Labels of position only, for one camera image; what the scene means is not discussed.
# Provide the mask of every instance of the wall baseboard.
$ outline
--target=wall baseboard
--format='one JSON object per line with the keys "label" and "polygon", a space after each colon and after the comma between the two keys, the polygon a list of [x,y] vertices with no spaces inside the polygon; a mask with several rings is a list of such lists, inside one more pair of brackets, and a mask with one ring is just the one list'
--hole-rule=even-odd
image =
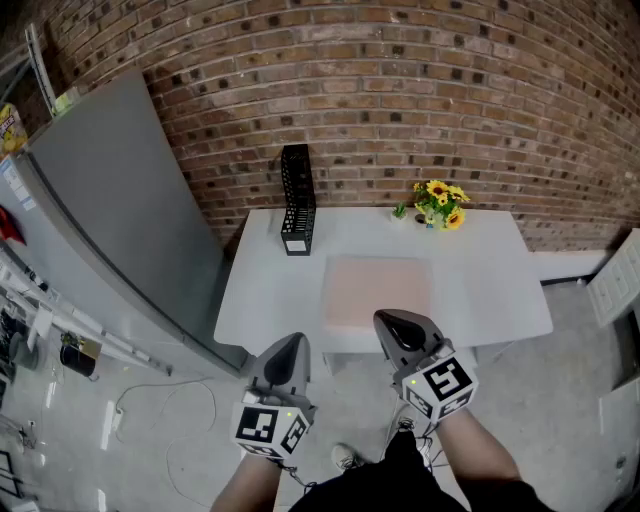
{"label": "wall baseboard", "polygon": [[615,251],[532,252],[540,281],[555,281],[596,274]]}

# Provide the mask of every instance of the snack bag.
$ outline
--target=snack bag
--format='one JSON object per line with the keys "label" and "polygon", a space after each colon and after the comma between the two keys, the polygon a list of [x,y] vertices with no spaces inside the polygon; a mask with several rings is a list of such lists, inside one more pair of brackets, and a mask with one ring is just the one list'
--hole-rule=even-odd
{"label": "snack bag", "polygon": [[13,151],[17,151],[27,142],[16,107],[6,103],[0,109],[0,160]]}

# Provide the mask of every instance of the pink paper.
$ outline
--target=pink paper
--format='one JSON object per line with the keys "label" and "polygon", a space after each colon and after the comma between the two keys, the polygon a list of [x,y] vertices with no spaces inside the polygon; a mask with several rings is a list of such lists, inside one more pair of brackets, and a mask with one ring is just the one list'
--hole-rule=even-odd
{"label": "pink paper", "polygon": [[385,308],[429,316],[430,274],[426,260],[331,258],[324,277],[325,324],[373,329],[373,313]]}

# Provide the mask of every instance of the sunflower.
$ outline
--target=sunflower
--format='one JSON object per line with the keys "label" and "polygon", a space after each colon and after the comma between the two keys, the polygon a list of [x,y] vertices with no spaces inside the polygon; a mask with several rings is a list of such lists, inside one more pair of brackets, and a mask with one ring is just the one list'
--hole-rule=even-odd
{"label": "sunflower", "polygon": [[469,201],[469,197],[465,194],[460,187],[449,187],[449,194],[454,201]]}
{"label": "sunflower", "polygon": [[451,211],[447,217],[447,229],[458,229],[464,223],[464,210],[457,206]]}
{"label": "sunflower", "polygon": [[434,197],[440,198],[440,196],[447,197],[447,190],[449,187],[445,183],[438,180],[432,180],[427,183],[427,191]]}

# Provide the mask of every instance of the sneaker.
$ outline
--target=sneaker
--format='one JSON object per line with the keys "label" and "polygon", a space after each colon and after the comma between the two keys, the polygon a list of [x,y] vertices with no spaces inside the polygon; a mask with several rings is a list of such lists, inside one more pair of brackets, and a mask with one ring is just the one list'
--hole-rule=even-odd
{"label": "sneaker", "polygon": [[333,447],[331,460],[341,473],[344,473],[347,469],[359,468],[365,464],[365,461],[353,448],[343,443],[338,443]]}
{"label": "sneaker", "polygon": [[413,432],[413,429],[416,428],[416,416],[417,411],[413,407],[409,404],[403,404],[393,418],[387,443],[391,441],[396,432]]}

